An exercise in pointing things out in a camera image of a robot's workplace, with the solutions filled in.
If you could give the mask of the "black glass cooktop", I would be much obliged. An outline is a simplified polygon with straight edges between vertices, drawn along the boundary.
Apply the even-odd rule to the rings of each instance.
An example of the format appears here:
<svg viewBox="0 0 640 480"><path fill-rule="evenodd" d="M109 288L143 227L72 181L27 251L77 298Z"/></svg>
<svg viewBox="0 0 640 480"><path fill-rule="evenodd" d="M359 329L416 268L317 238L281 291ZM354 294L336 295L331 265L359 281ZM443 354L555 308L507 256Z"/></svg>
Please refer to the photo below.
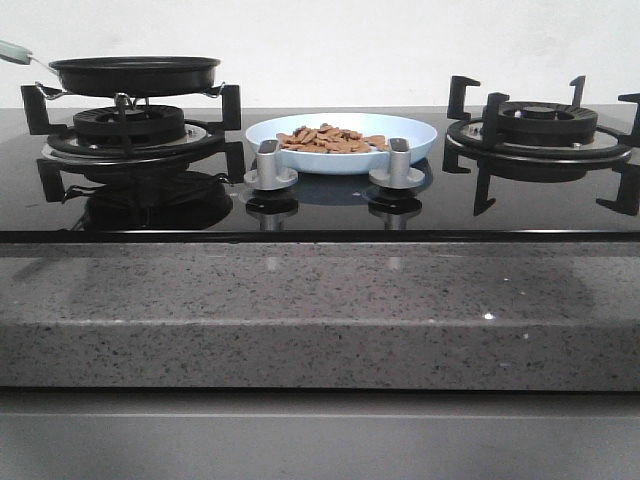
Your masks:
<svg viewBox="0 0 640 480"><path fill-rule="evenodd" d="M425 182L385 190L364 175L301 174L253 191L242 132L211 157L137 172L89 171L42 155L24 113L1 113L5 243L635 241L639 155L600 165L507 164L438 138Z"/></svg>

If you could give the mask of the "light blue plate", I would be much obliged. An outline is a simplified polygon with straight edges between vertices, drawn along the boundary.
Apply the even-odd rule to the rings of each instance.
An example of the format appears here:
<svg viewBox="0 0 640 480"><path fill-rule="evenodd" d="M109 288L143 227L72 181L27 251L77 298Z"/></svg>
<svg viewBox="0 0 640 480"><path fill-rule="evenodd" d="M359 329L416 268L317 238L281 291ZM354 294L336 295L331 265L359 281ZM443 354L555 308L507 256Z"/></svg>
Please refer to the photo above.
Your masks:
<svg viewBox="0 0 640 480"><path fill-rule="evenodd" d="M410 163L425 158L435 142L438 132L432 125L405 117L357 112L321 112L297 114L261 121L247 128L245 137L253 150L262 141L277 134L290 134L298 127L318 128L327 123L334 127L354 130L366 136L380 134L386 138L403 138L409 144ZM281 150L284 166L298 172L326 175L366 174L371 169L386 166L387 152L373 150L367 153L312 153Z"/></svg>

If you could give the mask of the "brown meat slices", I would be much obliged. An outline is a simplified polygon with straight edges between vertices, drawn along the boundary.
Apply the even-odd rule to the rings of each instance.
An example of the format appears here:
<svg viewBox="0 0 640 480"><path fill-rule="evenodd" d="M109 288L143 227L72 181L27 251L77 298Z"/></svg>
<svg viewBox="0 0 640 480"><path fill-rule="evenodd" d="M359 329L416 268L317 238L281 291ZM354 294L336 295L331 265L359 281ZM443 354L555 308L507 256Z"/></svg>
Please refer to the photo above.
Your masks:
<svg viewBox="0 0 640 480"><path fill-rule="evenodd" d="M292 133L278 133L276 139L285 150L320 154L355 154L388 150L384 135L364 134L323 123L319 128L301 126Z"/></svg>

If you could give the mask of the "black frying pan green handle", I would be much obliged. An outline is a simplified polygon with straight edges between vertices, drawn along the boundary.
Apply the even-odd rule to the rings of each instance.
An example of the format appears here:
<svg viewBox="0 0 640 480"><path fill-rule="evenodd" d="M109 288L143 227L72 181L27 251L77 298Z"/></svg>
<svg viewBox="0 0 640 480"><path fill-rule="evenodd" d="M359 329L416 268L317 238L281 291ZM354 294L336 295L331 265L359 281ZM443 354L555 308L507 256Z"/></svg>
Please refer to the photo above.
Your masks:
<svg viewBox="0 0 640 480"><path fill-rule="evenodd" d="M48 95L133 98L201 93L214 85L220 61L194 56L120 56L77 58L46 65L59 79L61 90Z"/></svg>

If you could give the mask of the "black gas burner with grate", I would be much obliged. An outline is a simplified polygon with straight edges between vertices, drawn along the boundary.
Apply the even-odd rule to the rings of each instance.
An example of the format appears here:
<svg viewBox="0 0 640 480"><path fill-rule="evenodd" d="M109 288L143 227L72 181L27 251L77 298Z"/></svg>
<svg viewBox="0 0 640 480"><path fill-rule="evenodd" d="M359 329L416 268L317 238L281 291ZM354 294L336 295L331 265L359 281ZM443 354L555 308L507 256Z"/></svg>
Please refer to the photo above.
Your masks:
<svg viewBox="0 0 640 480"><path fill-rule="evenodd" d="M21 88L24 111L33 135L45 135L43 156L65 165L135 167L167 162L192 162L223 150L225 133L241 128L240 89L222 84L209 93L222 99L218 122L189 120L182 109L138 105L117 93L110 107L81 111L72 124L52 124L46 101L64 94L40 83Z"/></svg>
<svg viewBox="0 0 640 480"><path fill-rule="evenodd" d="M613 200L597 204L614 212L639 212L639 167L632 163L639 147L639 125L628 133L603 126L596 111L582 106L585 79L570 83L570 103L513 101L506 94L488 95L482 112L474 117L465 109L466 91L479 81L454 75L450 81L448 126L442 169L465 174L460 157L476 163L475 214L493 205L489 198L494 177L522 182L565 183L583 178L587 172L611 169L620 176Z"/></svg>

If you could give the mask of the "silver stove knob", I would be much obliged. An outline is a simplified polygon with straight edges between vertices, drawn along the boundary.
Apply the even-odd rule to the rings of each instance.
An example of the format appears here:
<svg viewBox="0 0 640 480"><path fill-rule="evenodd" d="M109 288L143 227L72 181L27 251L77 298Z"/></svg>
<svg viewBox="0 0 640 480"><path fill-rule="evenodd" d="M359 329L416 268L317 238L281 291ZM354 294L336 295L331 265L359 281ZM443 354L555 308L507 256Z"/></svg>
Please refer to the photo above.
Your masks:
<svg viewBox="0 0 640 480"><path fill-rule="evenodd" d="M282 164L279 142L262 141L256 153L256 168L244 175L244 183L255 190L275 191L291 187L298 181L298 172Z"/></svg>
<svg viewBox="0 0 640 480"><path fill-rule="evenodd" d="M369 171L369 181L383 188L403 190L418 187L425 181L425 174L411 166L409 143L404 138L388 140L389 162L385 168Z"/></svg>

